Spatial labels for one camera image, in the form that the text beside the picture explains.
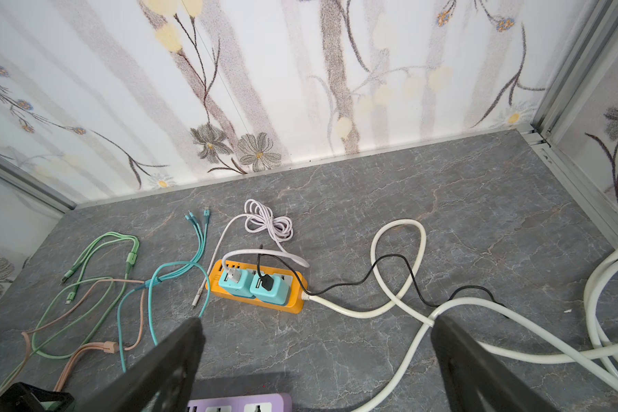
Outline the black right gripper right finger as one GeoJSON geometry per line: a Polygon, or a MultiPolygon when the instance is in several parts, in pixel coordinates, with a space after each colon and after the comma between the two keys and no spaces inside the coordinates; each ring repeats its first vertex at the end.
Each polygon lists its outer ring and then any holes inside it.
{"type": "Polygon", "coordinates": [[[446,316],[431,332],[452,411],[554,411],[460,325],[446,316]]]}

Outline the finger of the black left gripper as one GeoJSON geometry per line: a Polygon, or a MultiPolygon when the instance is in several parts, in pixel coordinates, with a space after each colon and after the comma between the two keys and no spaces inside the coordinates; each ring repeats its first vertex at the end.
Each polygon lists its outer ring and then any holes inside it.
{"type": "Polygon", "coordinates": [[[75,410],[75,398],[68,392],[47,391],[15,383],[0,395],[0,412],[64,412],[75,410]]]}

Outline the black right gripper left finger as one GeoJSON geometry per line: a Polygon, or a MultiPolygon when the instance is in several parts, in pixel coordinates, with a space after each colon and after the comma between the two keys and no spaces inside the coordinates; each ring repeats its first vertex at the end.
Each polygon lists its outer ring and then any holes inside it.
{"type": "Polygon", "coordinates": [[[79,410],[186,411],[205,342],[201,319],[187,319],[79,410]]]}

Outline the purple power strip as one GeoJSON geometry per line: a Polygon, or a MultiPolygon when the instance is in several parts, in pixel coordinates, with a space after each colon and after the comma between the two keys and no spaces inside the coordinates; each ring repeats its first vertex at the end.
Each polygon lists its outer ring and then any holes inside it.
{"type": "Polygon", "coordinates": [[[187,403],[187,412],[290,412],[293,408],[288,393],[195,399],[187,403]]]}

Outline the orange power strip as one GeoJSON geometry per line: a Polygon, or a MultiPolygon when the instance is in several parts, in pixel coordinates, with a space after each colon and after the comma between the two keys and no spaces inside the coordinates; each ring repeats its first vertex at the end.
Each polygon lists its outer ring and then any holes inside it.
{"type": "Polygon", "coordinates": [[[289,269],[261,266],[261,276],[255,264],[221,260],[209,274],[206,290],[211,296],[298,314],[304,307],[302,293],[308,288],[307,279],[289,269]]]}

